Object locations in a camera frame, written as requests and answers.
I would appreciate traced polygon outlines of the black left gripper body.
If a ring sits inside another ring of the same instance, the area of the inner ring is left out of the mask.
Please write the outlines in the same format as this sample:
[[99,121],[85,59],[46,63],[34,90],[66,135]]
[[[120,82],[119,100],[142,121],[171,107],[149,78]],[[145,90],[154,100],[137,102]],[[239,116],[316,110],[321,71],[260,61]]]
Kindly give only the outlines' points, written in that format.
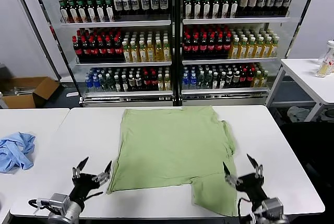
[[86,200],[101,195],[103,192],[97,192],[89,195],[91,190],[95,190],[100,187],[99,183],[92,180],[95,176],[96,175],[94,174],[81,173],[80,178],[72,179],[74,188],[69,195],[69,199],[78,205],[83,205]]

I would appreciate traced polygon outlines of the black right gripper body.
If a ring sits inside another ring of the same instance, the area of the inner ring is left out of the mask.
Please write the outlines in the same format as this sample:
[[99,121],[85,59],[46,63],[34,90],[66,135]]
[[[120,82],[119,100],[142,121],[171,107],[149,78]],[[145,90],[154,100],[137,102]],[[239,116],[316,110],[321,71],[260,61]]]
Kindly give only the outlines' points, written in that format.
[[235,188],[239,192],[247,194],[248,199],[252,203],[252,207],[260,207],[262,201],[268,199],[268,196],[262,189],[264,177],[256,177],[255,173],[250,173],[238,178],[241,182],[237,182]]

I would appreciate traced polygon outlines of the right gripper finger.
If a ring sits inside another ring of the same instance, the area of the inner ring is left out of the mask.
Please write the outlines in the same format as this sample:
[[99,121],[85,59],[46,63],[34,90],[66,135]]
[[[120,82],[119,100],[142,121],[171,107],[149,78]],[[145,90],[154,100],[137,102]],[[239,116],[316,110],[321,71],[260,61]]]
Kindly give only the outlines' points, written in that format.
[[249,154],[247,154],[247,157],[250,161],[250,163],[252,164],[253,168],[255,169],[255,178],[263,178],[263,165],[262,164],[258,164],[258,162],[251,157]]
[[237,178],[235,175],[231,174],[226,164],[223,162],[223,170],[225,173],[225,181],[231,186],[237,186],[242,183],[242,180]]

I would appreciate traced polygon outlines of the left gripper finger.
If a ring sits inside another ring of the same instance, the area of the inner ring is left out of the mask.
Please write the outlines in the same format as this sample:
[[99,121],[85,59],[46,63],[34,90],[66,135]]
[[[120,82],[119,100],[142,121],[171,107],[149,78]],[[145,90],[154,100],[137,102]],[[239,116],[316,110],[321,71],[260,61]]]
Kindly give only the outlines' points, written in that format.
[[92,178],[92,180],[99,184],[104,184],[110,179],[110,173],[112,168],[112,160],[108,163],[105,170]]
[[88,159],[89,159],[89,157],[86,157],[84,160],[80,161],[79,164],[76,167],[72,168],[73,179],[80,178],[80,173],[83,170],[83,168],[85,167]]

